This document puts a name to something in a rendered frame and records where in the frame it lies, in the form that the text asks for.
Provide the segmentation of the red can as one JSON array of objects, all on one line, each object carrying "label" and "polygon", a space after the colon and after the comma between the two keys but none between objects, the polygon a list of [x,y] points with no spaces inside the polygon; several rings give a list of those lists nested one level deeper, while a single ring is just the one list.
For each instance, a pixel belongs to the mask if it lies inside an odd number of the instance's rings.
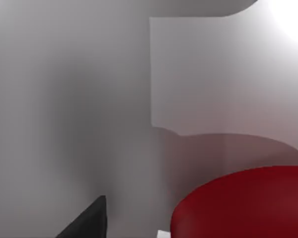
[{"label": "red can", "polygon": [[298,166],[244,170],[199,186],[175,207],[171,238],[298,238]]}]

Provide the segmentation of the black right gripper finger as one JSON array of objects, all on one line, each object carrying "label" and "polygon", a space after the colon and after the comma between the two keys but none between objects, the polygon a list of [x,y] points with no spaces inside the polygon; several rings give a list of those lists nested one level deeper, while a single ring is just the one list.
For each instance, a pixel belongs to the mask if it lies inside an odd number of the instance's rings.
[{"label": "black right gripper finger", "polygon": [[56,238],[107,238],[107,199],[99,196]]}]

